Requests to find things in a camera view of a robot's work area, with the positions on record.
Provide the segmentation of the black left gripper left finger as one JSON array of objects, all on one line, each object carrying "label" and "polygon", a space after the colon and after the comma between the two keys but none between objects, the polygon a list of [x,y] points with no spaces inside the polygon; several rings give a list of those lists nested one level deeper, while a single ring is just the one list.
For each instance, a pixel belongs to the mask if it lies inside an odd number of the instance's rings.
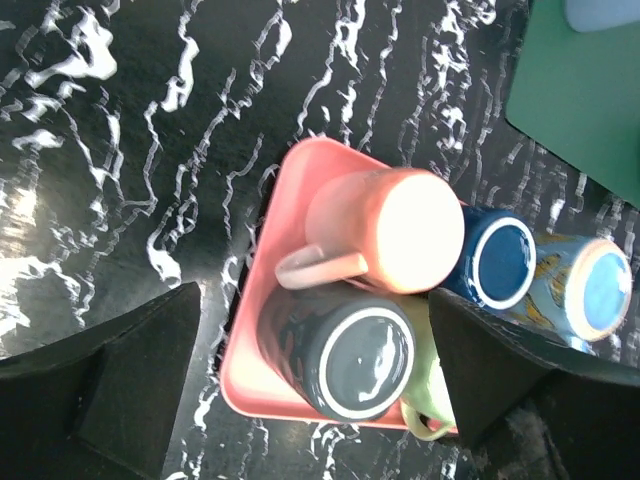
[{"label": "black left gripper left finger", "polygon": [[1,362],[4,479],[158,479],[200,317],[183,284]]}]

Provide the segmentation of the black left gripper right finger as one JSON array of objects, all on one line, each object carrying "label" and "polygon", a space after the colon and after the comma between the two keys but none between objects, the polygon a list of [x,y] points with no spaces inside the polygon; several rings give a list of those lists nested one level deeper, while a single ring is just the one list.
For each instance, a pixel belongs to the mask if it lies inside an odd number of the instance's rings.
[{"label": "black left gripper right finger", "polygon": [[482,479],[636,479],[639,372],[446,290],[429,315],[461,444]]}]

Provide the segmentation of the light green mug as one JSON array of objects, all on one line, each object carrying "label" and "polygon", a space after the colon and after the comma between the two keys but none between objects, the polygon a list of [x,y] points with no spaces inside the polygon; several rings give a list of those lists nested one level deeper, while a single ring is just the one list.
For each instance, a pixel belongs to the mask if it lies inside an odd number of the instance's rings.
[{"label": "light green mug", "polygon": [[440,364],[424,297],[402,296],[399,305],[414,331],[415,354],[408,383],[400,397],[400,411],[408,430],[418,439],[435,441],[457,434],[452,404]]}]

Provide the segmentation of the light blue butterfly mug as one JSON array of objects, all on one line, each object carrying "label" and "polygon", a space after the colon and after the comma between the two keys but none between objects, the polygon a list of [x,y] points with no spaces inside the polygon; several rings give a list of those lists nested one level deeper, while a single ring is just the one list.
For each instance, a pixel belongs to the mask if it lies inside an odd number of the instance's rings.
[{"label": "light blue butterfly mug", "polygon": [[531,286],[504,316],[551,332],[575,349],[613,333],[632,296],[624,252],[607,238],[536,233],[534,239]]}]

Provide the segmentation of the peach pink mug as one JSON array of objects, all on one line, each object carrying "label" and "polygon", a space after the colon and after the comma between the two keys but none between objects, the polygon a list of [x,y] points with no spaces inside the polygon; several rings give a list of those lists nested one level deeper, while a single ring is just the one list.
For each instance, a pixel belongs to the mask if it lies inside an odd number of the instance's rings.
[{"label": "peach pink mug", "polygon": [[465,237],[462,205],[446,181],[423,169],[354,172],[311,200],[305,244],[276,266],[296,290],[346,280],[399,294],[441,284]]}]

